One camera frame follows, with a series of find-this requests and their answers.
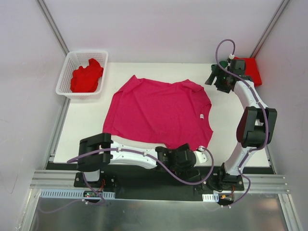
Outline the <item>pink t shirt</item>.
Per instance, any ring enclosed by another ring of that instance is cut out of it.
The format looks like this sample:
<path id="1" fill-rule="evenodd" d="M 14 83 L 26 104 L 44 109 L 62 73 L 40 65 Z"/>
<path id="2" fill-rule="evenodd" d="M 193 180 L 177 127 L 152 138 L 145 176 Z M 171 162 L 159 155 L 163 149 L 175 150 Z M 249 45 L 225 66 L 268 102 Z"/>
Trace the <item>pink t shirt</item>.
<path id="1" fill-rule="evenodd" d="M 212 103 L 190 80 L 165 83 L 132 76 L 112 97 L 103 132 L 131 141 L 208 147 Z"/>

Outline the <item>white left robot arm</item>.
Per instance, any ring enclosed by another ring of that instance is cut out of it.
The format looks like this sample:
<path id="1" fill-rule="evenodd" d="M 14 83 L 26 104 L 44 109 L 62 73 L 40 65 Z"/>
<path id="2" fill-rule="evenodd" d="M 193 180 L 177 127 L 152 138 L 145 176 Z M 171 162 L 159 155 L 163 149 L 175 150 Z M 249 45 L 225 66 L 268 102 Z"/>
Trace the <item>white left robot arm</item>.
<path id="1" fill-rule="evenodd" d="M 85 182 L 97 187 L 102 182 L 99 170 L 107 165 L 137 166 L 147 170 L 165 172 L 168 169 L 185 181 L 197 181 L 196 166 L 208 161 L 205 147 L 193 151 L 188 144 L 175 149 L 163 146 L 136 148 L 111 139 L 111 134 L 100 133 L 81 139 L 78 156 L 74 160 L 77 170 L 84 172 Z"/>

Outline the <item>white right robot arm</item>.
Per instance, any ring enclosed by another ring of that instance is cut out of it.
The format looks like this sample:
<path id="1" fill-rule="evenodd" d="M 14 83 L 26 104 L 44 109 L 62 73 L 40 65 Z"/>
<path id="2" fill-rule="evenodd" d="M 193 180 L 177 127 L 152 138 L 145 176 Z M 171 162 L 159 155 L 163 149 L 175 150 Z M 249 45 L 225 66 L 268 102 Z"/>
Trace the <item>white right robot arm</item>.
<path id="1" fill-rule="evenodd" d="M 251 156 L 271 142 L 277 119 L 277 110 L 269 108 L 256 92 L 254 82 L 245 74 L 246 63 L 229 59 L 211 66 L 211 75 L 205 82 L 225 93 L 233 91 L 244 112 L 236 130 L 237 145 L 229 159 L 207 180 L 207 186 L 217 190 L 235 187 L 243 190 L 243 169 Z"/>

